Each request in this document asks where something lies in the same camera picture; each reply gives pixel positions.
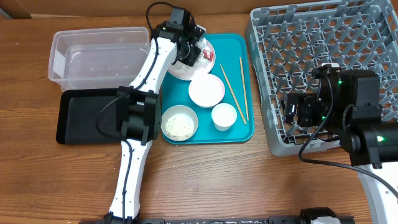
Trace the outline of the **large pink plate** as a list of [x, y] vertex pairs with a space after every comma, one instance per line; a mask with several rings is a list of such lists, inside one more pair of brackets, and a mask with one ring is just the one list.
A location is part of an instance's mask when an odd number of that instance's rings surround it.
[[[198, 58], [197, 61], [203, 62], [203, 66], [201, 67], [201, 69], [196, 71], [194, 76], [198, 75], [198, 74], [202, 74], [202, 73], [209, 73], [212, 70], [212, 68], [214, 67], [215, 60], [216, 60], [215, 50], [214, 50], [212, 44], [206, 38], [204, 38], [201, 42], [197, 43], [196, 46], [201, 49], [201, 52], [199, 54], [199, 58]], [[203, 49], [210, 50], [210, 51], [212, 51], [214, 53], [214, 57], [213, 57], [213, 61], [212, 62], [209, 62], [208, 60], [203, 58]]]

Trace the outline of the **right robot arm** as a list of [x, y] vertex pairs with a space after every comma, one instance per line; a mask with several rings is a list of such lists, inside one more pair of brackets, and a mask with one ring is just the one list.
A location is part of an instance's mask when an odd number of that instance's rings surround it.
[[[316, 128], [298, 158], [356, 171], [373, 223], [397, 223], [397, 123], [381, 118], [379, 76], [372, 70], [344, 70], [324, 63], [312, 70], [312, 77], [319, 81], [317, 92], [289, 93], [282, 102], [285, 123]], [[349, 154], [350, 164], [303, 157], [324, 129]]]

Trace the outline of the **red sauce packet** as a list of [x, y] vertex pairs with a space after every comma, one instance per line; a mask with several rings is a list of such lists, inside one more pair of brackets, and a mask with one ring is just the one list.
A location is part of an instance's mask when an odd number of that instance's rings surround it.
[[209, 62], [213, 61], [214, 53], [210, 50], [203, 49], [203, 58], [208, 60]]

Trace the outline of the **white napkin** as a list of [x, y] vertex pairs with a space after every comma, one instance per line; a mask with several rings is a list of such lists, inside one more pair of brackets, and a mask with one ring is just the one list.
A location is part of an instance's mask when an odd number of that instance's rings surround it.
[[203, 62], [201, 61], [196, 61], [192, 67], [182, 63], [181, 61], [177, 61], [174, 65], [171, 65], [169, 73], [182, 80], [190, 80], [196, 71], [201, 69], [202, 66]]

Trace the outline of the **wooden chopstick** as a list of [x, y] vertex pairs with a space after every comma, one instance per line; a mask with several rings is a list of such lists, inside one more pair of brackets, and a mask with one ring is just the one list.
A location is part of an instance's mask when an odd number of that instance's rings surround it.
[[243, 94], [244, 94], [244, 104], [245, 104], [245, 110], [246, 110], [246, 118], [247, 118], [247, 121], [249, 121], [248, 101], [247, 101], [246, 85], [245, 85], [244, 70], [243, 70], [243, 60], [242, 60], [241, 57], [239, 58], [239, 64], [240, 64], [240, 69], [241, 69], [241, 79], [242, 79], [242, 86], [243, 86]]
[[238, 109], [238, 111], [239, 111], [239, 114], [241, 115], [242, 121], [243, 121], [243, 123], [246, 125], [246, 124], [247, 124], [247, 121], [246, 121], [246, 119], [244, 118], [244, 115], [243, 115], [243, 112], [242, 112], [242, 110], [241, 110], [241, 107], [240, 107], [240, 105], [239, 105], [239, 103], [238, 103], [238, 100], [237, 100], [237, 98], [236, 98], [236, 95], [234, 94], [233, 88], [232, 88], [232, 86], [231, 86], [231, 84], [230, 84], [230, 82], [229, 82], [229, 80], [228, 80], [228, 77], [227, 77], [227, 75], [226, 75], [226, 73], [225, 73], [225, 70], [224, 70], [222, 64], [220, 64], [220, 68], [221, 68], [221, 71], [222, 71], [222, 73], [223, 73], [224, 79], [226, 80], [226, 83], [227, 83], [227, 85], [228, 85], [228, 88], [229, 88], [229, 90], [230, 90], [230, 92], [231, 92], [231, 95], [232, 95], [232, 97], [233, 97], [233, 100], [234, 100], [234, 102], [235, 102], [235, 104], [236, 104], [236, 106], [237, 106], [237, 109]]

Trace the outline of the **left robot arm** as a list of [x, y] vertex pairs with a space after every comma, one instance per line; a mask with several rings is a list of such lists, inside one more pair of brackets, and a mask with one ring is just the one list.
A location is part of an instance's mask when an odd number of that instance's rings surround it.
[[146, 157], [160, 133], [159, 90], [176, 62], [194, 66], [201, 52], [197, 43], [205, 32], [191, 12], [177, 6], [172, 7], [169, 20], [150, 28], [150, 50], [140, 72], [129, 86], [118, 88], [111, 102], [116, 107], [116, 139], [122, 153], [116, 192], [103, 223], [138, 222]]

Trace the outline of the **white cup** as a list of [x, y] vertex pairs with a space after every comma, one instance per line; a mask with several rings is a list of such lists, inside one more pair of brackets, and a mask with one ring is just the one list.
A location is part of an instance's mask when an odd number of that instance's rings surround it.
[[237, 112], [231, 104], [220, 103], [212, 109], [211, 118], [217, 130], [226, 131], [236, 122]]

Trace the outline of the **pile of rice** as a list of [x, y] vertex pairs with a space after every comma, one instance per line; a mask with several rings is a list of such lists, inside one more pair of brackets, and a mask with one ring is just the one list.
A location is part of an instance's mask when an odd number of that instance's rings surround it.
[[184, 141], [193, 136], [195, 124], [193, 120], [184, 114], [171, 116], [165, 122], [165, 133], [174, 141]]

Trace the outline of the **grey bowl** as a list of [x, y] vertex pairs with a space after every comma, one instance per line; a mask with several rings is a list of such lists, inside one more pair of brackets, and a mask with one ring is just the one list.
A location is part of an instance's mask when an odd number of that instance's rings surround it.
[[172, 106], [162, 115], [161, 130], [171, 141], [187, 141], [193, 137], [197, 129], [197, 114], [188, 106]]

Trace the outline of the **pink bowl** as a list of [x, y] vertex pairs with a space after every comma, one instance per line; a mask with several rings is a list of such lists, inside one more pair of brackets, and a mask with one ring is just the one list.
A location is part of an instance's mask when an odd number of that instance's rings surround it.
[[190, 99], [201, 108], [216, 106], [225, 95], [223, 81], [209, 73], [195, 75], [188, 87]]

